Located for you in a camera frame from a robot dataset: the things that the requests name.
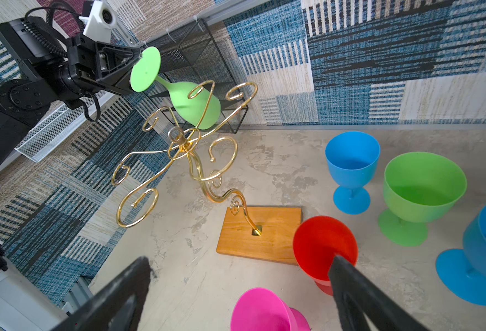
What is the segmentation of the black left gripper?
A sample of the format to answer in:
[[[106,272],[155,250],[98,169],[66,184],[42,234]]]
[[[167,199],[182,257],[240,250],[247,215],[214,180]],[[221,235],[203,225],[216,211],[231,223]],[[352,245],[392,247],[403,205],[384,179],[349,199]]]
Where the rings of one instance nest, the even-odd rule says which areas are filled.
[[[58,74],[60,99],[80,99],[101,90],[126,96],[135,93],[130,76],[115,82],[114,72],[131,70],[141,58],[141,48],[117,46],[94,41],[82,34],[62,42],[66,63]]]

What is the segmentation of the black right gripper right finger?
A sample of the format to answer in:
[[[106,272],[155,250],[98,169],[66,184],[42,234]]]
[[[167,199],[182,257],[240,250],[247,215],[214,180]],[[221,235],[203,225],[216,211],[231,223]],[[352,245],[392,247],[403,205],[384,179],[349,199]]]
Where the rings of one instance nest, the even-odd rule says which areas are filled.
[[[343,330],[426,330],[345,258],[337,255],[328,277]]]

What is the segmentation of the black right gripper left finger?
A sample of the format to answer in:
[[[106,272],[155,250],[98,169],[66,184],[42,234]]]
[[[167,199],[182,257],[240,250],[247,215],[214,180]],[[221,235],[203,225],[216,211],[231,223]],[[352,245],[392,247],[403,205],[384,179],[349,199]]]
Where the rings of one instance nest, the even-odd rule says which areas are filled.
[[[147,257],[139,257],[55,330],[137,330],[151,282]]]

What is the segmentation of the red wine glass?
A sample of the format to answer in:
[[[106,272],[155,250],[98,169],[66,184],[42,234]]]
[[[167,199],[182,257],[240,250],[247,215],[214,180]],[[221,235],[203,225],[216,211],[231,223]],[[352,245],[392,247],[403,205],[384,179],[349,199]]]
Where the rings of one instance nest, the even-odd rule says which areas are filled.
[[[356,265],[359,256],[352,231],[328,216],[312,217],[301,223],[294,234],[293,253],[298,266],[330,296],[333,288],[328,272],[335,256],[345,258],[352,265]]]

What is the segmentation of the green wine glass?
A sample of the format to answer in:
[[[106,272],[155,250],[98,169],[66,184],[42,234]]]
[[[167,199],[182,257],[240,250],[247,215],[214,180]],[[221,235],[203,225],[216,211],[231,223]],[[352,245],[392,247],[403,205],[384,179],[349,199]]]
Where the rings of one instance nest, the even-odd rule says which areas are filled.
[[[143,92],[153,82],[162,84],[170,94],[171,103],[180,117],[200,130],[214,126],[220,116],[220,101],[210,95],[205,88],[198,88],[196,83],[182,81],[169,83],[159,77],[161,54],[155,47],[148,47],[140,54],[140,60],[131,71],[131,88]]]
[[[446,215],[466,189],[464,171],[450,159],[427,152],[400,154],[384,170],[387,209],[378,226],[397,245],[419,246],[428,237],[427,224]]]

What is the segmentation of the pink wine glass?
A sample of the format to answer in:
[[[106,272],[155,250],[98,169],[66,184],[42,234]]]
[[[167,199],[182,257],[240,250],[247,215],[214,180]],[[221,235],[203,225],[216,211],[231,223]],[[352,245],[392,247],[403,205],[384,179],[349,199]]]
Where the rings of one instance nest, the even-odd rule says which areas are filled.
[[[274,292],[252,288],[237,301],[231,316],[230,330],[310,330],[298,310],[289,307]]]

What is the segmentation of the blue wine glass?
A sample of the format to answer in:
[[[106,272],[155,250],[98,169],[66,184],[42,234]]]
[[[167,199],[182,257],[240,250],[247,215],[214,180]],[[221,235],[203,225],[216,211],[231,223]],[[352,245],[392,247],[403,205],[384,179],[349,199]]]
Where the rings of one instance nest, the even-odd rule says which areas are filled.
[[[375,175],[380,153],[377,139],[365,132],[343,132],[327,143],[325,157],[338,185],[333,194],[338,210],[359,215],[368,209],[371,198],[364,186]]]
[[[486,306],[486,206],[464,231],[462,248],[438,255],[436,271],[454,295]]]

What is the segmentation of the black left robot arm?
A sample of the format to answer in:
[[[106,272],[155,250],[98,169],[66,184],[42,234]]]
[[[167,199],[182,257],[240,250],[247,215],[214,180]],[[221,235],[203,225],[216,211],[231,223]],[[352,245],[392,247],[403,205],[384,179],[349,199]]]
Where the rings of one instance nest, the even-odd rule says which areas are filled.
[[[39,17],[0,25],[0,40],[15,57],[20,79],[0,86],[0,165],[60,101],[70,109],[104,90],[132,93],[131,71],[139,48],[96,41],[86,34],[65,39]],[[0,246],[0,326],[5,330],[52,330],[66,319],[4,256]]]

